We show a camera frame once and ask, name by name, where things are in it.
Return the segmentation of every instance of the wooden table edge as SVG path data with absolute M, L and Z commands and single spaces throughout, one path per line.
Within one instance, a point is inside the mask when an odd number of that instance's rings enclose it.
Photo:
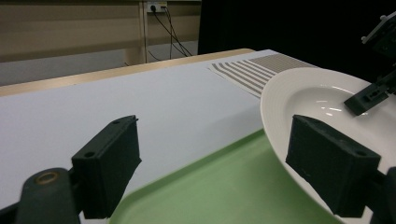
M 198 62 L 209 61 L 219 58 L 225 58 L 239 54 L 250 53 L 254 51 L 255 50 L 253 49 L 232 49 L 232 50 L 226 50 L 216 53 L 190 56 L 187 58 L 161 61 L 156 63 L 143 63 L 132 66 L 126 66 L 122 68 L 107 69 L 107 70 L 83 73 L 83 74 L 72 75 L 67 77 L 56 77 L 56 78 L 2 86 L 0 87 L 0 96 L 8 96 L 8 95 L 26 93 L 31 91 L 42 91 L 42 90 L 60 88 L 60 87 L 105 79 L 105 78 L 131 75 L 134 73 L 146 72 L 150 70 L 176 66 L 181 64 L 198 63 Z

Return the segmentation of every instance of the screw hole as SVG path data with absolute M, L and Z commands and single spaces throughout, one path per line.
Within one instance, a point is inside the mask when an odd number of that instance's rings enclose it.
M 93 152 L 87 152 L 87 153 L 84 154 L 84 156 L 85 156 L 86 158 L 89 158 L 89 157 L 92 157 L 94 154 L 95 154 L 95 153 L 93 153 Z
M 39 185 L 46 185 L 58 178 L 58 173 L 57 172 L 48 172 L 45 173 L 38 178 L 35 179 L 35 182 Z
M 373 93 L 370 95 L 370 97 L 376 97 L 378 94 L 379 94 L 379 91 L 375 91 L 375 92 L 373 92 Z
M 367 154 L 365 152 L 362 152 L 362 151 L 356 151 L 356 154 L 358 154 L 360 156 L 367 156 Z

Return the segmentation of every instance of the black plastic bracket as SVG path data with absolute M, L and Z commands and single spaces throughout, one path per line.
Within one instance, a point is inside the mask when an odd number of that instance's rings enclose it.
M 394 92 L 396 92 L 396 70 L 351 96 L 344 101 L 344 104 L 353 114 L 359 116 L 386 100 L 388 94 Z
M 390 58 L 396 56 L 396 11 L 382 16 L 381 22 L 361 42 Z
M 396 168 L 377 170 L 380 155 L 330 125 L 294 115 L 286 163 L 340 217 L 361 217 L 365 206 L 372 223 L 396 223 Z
M 0 210 L 0 223 L 78 224 L 111 217 L 141 162 L 137 118 L 111 121 L 72 157 L 73 168 L 51 168 L 29 177 L 21 199 Z

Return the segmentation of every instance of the floor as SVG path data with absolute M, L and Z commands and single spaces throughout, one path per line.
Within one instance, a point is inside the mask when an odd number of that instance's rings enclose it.
M 198 41 L 148 47 L 148 62 L 169 60 L 197 55 Z M 124 50 L 115 49 L 95 53 L 68 55 L 0 63 L 0 86 L 30 82 L 54 77 L 65 77 L 111 68 L 128 66 L 124 62 Z

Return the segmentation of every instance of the white plate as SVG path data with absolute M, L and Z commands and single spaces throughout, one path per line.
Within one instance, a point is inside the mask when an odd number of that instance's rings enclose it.
M 261 112 L 264 130 L 276 155 L 294 180 L 321 206 L 330 209 L 315 190 L 286 163 L 292 116 L 319 119 L 381 155 L 378 170 L 386 173 L 396 164 L 396 97 L 353 116 L 344 101 L 370 83 L 359 78 L 321 68 L 293 68 L 270 79 L 262 91 Z M 337 217 L 345 223 L 369 223 L 372 212 L 366 207 L 362 218 Z

